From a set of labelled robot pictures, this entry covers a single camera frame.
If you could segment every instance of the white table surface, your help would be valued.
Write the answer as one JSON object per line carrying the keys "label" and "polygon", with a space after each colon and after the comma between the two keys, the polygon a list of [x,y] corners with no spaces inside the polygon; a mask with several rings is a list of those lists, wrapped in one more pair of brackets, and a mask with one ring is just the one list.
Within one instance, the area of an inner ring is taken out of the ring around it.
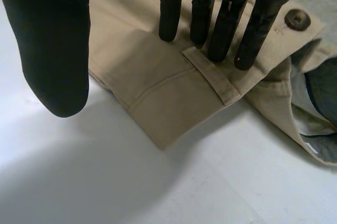
{"label": "white table surface", "polygon": [[35,98],[0,4],[1,224],[337,223],[337,169],[240,101],[158,150],[91,79],[78,115]]}

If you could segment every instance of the brown button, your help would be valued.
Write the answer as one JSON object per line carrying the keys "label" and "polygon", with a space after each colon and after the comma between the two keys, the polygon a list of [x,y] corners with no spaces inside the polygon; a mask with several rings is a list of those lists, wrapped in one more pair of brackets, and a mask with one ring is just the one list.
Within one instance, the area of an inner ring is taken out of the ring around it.
{"label": "brown button", "polygon": [[284,17],[284,21],[291,29],[305,31],[311,24],[310,16],[300,9],[290,10]]}

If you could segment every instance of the beige fabric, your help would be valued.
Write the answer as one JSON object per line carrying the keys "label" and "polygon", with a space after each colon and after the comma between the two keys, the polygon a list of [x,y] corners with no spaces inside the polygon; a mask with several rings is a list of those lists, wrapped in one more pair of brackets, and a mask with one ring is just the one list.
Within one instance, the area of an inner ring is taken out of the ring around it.
{"label": "beige fabric", "polygon": [[[333,46],[321,44],[317,52],[312,52],[311,57],[304,57],[302,61],[311,62],[310,67],[317,68],[320,58],[331,58],[337,54]],[[296,127],[292,106],[291,106],[291,60],[286,58],[276,68],[274,68],[262,81],[255,85],[245,96],[245,99],[252,104],[265,118],[278,126],[293,140],[300,144],[315,159],[326,164],[337,166],[336,163],[327,162],[319,158],[316,152],[308,147],[303,141],[298,128]]]}
{"label": "beige fabric", "polygon": [[[161,41],[157,35],[159,0],[91,0],[90,4],[90,72],[113,92],[160,148],[166,148],[179,136],[238,101],[281,62],[268,77],[272,79],[276,74],[286,84],[269,82],[271,89],[267,93],[254,89],[249,98],[262,113],[266,109],[280,111],[282,114],[268,119],[291,137],[295,136],[294,124],[288,128],[289,124],[281,119],[291,113],[287,110],[291,92],[287,82],[290,59],[286,58],[316,38],[324,26],[310,14],[312,23],[306,31],[289,29],[284,16],[293,8],[301,8],[298,5],[288,3],[282,7],[254,66],[248,72],[241,72],[234,67],[233,59],[254,0],[247,4],[229,55],[218,65],[206,59],[205,48],[196,49],[189,39],[191,0],[183,0],[178,34],[172,43]],[[212,25],[220,4],[221,0],[215,1]],[[256,88],[263,88],[263,83]],[[276,107],[269,98],[279,99]],[[262,101],[269,106],[262,106]]]}

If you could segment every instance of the gray fabric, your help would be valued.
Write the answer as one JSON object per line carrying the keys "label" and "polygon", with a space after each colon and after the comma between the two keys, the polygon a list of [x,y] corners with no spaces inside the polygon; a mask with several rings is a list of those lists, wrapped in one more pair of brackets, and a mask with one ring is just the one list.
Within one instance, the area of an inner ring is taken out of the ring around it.
{"label": "gray fabric", "polygon": [[337,162],[337,133],[327,136],[301,135],[301,137],[319,158],[326,162]]}
{"label": "gray fabric", "polygon": [[325,61],[305,74],[310,99],[316,110],[337,125],[337,58]]}

